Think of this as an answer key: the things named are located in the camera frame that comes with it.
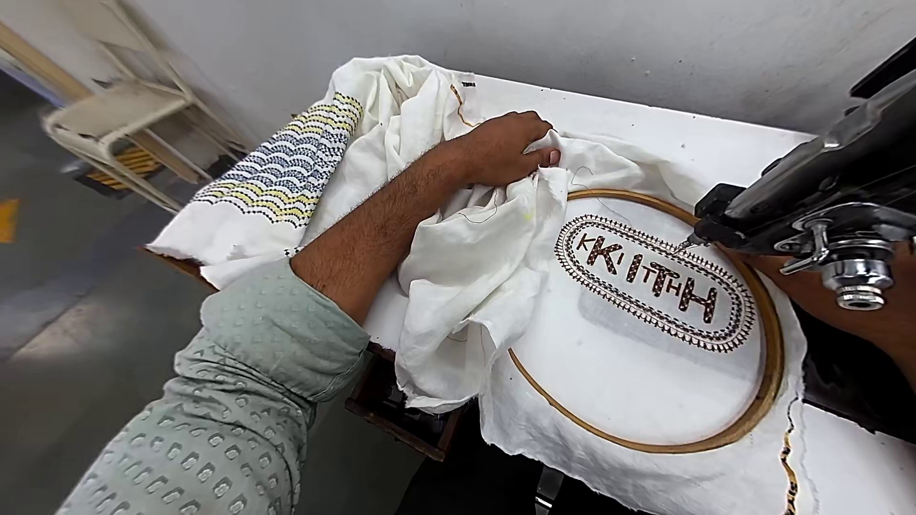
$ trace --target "white table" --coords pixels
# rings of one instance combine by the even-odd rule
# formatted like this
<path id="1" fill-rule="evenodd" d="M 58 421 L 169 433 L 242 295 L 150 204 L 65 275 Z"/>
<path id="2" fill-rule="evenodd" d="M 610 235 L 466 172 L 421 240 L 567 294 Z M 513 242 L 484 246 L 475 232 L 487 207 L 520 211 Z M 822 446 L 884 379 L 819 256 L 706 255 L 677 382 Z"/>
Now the white table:
<path id="1" fill-rule="evenodd" d="M 689 164 L 705 191 L 719 182 L 748 185 L 770 162 L 811 135 L 691 115 L 477 76 L 485 118 L 535 110 L 562 130 L 604 134 Z M 684 199 L 695 202 L 696 199 Z M 407 298 L 394 280 L 379 292 L 365 329 L 374 342 L 396 346 Z M 916 445 L 803 405 L 803 463 L 817 491 L 817 512 L 829 515 L 916 514 Z"/>

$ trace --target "patterned shirt sleeve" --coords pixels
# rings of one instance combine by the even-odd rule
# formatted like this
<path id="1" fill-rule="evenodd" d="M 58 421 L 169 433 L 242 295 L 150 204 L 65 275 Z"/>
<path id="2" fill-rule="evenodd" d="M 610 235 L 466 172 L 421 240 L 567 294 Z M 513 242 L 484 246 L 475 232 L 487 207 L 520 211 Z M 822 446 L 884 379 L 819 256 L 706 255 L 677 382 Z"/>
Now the patterned shirt sleeve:
<path id="1" fill-rule="evenodd" d="M 178 377 L 105 446 L 58 513 L 291 513 L 314 404 L 368 335 L 284 259 L 208 298 Z"/>

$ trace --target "embroidered letter k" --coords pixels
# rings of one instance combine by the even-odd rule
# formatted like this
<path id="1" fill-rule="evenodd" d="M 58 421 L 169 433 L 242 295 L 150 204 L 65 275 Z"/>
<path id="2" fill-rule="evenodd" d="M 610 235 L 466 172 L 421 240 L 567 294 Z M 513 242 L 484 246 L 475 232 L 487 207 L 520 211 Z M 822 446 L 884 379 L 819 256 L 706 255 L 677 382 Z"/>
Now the embroidered letter k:
<path id="1" fill-rule="evenodd" d="M 605 264 L 607 265 L 607 271 L 612 274 L 617 274 L 617 269 L 614 267 L 614 261 L 611 259 L 611 254 L 617 252 L 623 246 L 613 243 L 607 247 L 601 248 L 601 245 L 605 243 L 605 237 L 599 236 L 595 239 L 594 245 L 592 245 L 592 252 L 589 253 L 588 259 L 585 260 L 585 263 L 593 265 L 594 261 L 598 259 L 598 256 L 601 256 L 605 259 Z"/>

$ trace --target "hairy arm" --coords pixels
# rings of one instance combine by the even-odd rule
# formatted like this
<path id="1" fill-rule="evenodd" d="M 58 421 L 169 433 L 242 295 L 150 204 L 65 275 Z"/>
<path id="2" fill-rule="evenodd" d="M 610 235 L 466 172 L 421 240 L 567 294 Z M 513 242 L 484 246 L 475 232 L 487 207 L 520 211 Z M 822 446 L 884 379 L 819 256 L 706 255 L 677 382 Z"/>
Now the hairy arm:
<path id="1" fill-rule="evenodd" d="M 555 148 L 522 153 L 550 129 L 533 111 L 509 113 L 441 143 L 300 251 L 293 272 L 362 323 L 417 224 L 459 188 L 502 186 L 559 162 Z"/>
<path id="2" fill-rule="evenodd" d="M 177 377 L 109 442 L 59 513 L 293 512 L 315 404 L 359 370 L 365 319 L 417 224 L 468 182 L 502 185 L 551 148 L 550 124 L 509 114 L 440 144 L 291 261 L 209 297 Z"/>

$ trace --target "white wall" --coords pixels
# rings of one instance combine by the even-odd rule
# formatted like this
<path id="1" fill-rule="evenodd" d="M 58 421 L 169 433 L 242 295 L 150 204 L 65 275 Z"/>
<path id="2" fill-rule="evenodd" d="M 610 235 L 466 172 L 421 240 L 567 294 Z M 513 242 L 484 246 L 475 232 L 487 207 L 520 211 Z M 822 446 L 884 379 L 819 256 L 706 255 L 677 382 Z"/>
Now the white wall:
<path id="1" fill-rule="evenodd" d="M 56 0 L 0 19 L 81 78 Z M 353 56 L 418 53 L 456 70 L 816 131 L 849 87 L 916 36 L 913 0 L 126 0 L 205 98 L 262 139 Z"/>

